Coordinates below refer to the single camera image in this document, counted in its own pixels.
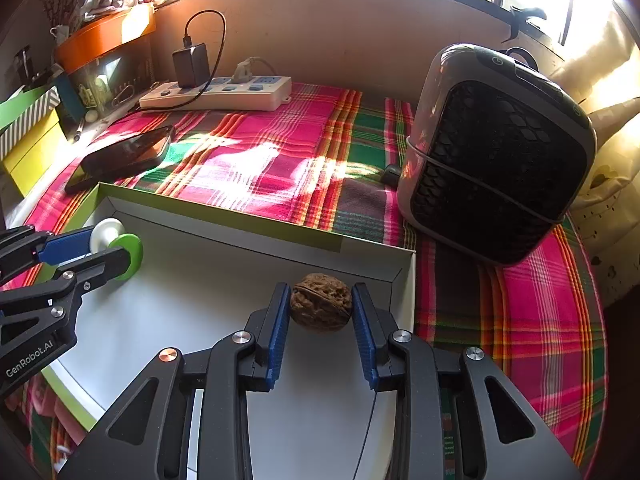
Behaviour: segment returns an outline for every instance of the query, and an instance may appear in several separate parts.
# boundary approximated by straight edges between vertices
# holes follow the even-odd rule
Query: black smartphone
[[[160,164],[175,135],[174,126],[164,126],[149,132],[119,140],[82,159],[65,186],[68,194],[151,170]]]

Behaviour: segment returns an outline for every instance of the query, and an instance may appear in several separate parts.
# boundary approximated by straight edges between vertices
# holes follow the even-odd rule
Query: walnut
[[[314,332],[335,332],[351,317],[351,291],[326,274],[308,274],[293,286],[291,319]]]

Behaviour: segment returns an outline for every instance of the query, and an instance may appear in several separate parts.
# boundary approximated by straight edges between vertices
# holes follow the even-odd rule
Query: black power adapter
[[[184,48],[174,52],[175,76],[180,88],[195,88],[209,80],[209,60],[204,43],[191,46],[191,37],[182,40]]]

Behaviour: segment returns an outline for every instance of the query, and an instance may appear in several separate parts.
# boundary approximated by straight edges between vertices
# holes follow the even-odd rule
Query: copper-colored screw
[[[178,357],[178,351],[175,348],[165,348],[160,352],[160,360],[168,363]]]

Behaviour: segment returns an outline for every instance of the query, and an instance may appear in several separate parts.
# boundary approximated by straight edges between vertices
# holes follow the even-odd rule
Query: spool
[[[114,247],[123,247],[129,253],[131,259],[129,268],[116,278],[116,280],[128,280],[138,271],[142,263],[142,242],[136,235],[127,233],[122,222],[117,218],[105,218],[98,222],[91,232],[89,248],[93,254]]]

